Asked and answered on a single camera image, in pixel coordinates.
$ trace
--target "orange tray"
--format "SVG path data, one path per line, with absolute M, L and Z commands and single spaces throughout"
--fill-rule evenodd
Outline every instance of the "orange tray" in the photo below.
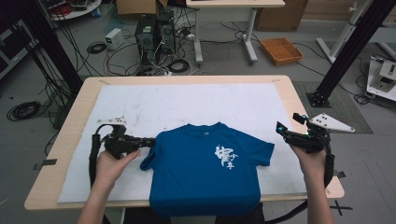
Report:
M 303 54 L 286 37 L 264 39 L 260 43 L 276 65 L 296 63 L 303 58 Z

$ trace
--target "blue t-shirt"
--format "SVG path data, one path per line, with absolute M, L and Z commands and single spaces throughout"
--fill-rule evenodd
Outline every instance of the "blue t-shirt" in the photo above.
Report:
M 268 166 L 273 150 L 220 122 L 162 132 L 140 164 L 154 170 L 150 206 L 160 217 L 250 212 L 261 197 L 256 166 Z

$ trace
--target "wooden table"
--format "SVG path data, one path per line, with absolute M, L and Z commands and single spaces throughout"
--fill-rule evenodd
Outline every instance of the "wooden table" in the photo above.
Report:
M 248 28 L 246 33 L 243 35 L 242 39 L 247 48 L 250 63 L 255 63 L 258 61 L 256 53 L 251 45 L 250 38 L 253 31 L 254 20 L 256 19 L 256 12 L 258 7 L 283 7 L 285 2 L 283 0 L 214 0 L 214 1 L 192 1 L 187 0 L 187 6 L 197 9 L 204 9 L 208 13 L 219 15 L 225 14 L 228 16 L 226 20 L 220 21 L 239 21 L 240 14 L 243 14 L 241 8 L 251 8 L 248 19 L 243 21 L 248 21 Z M 200 32 L 199 32 L 199 22 L 201 22 L 201 17 L 199 16 L 200 10 L 195 11 L 195 38 L 194 38 L 194 48 L 195 48 L 195 61 L 201 64 L 204 61 L 201 51 L 200 43 Z
M 71 157 L 78 145 L 81 133 L 86 125 L 89 115 L 95 105 L 98 93 L 105 85 L 155 85 L 155 84 L 217 84 L 217 83 L 273 83 L 276 86 L 278 95 L 281 98 L 288 117 L 291 128 L 298 133 L 305 133 L 306 127 L 292 120 L 294 112 L 306 114 L 304 107 L 293 87 L 291 81 L 286 76 L 215 76 L 215 77 L 90 77 L 85 80 L 76 101 L 71 108 L 64 126 L 50 151 L 47 160 L 56 159 L 56 164 L 45 165 L 32 187 L 25 202 L 28 210 L 46 209 L 69 209 L 81 208 L 83 203 L 58 203 L 58 197 L 62 191 L 62 186 L 66 177 L 67 169 Z M 332 183 L 327 188 L 329 198 L 341 198 L 344 190 L 335 176 Z M 263 202 L 268 201 L 289 201 L 306 199 L 306 194 L 264 196 Z M 109 202 L 107 206 L 148 206 L 149 201 Z

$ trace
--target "white bracket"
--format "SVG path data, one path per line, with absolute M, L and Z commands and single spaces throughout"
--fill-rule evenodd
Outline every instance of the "white bracket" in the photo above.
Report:
M 114 118 L 114 119 L 99 119 L 98 124 L 115 124 L 115 125 L 126 125 L 125 117 Z
M 347 126 L 345 123 L 340 122 L 337 119 L 334 119 L 325 113 L 317 115 L 316 117 L 310 119 L 309 122 L 325 129 L 331 129 L 331 130 L 342 131 L 347 133 L 355 132 L 354 128 Z

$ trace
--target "computer tower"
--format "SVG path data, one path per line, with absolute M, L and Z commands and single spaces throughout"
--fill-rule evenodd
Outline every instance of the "computer tower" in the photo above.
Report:
M 142 14 L 134 32 L 142 65 L 157 64 L 160 60 L 161 39 L 158 31 L 156 15 Z
M 158 17 L 158 26 L 163 42 L 163 54 L 173 54 L 176 52 L 174 11 L 161 11 Z

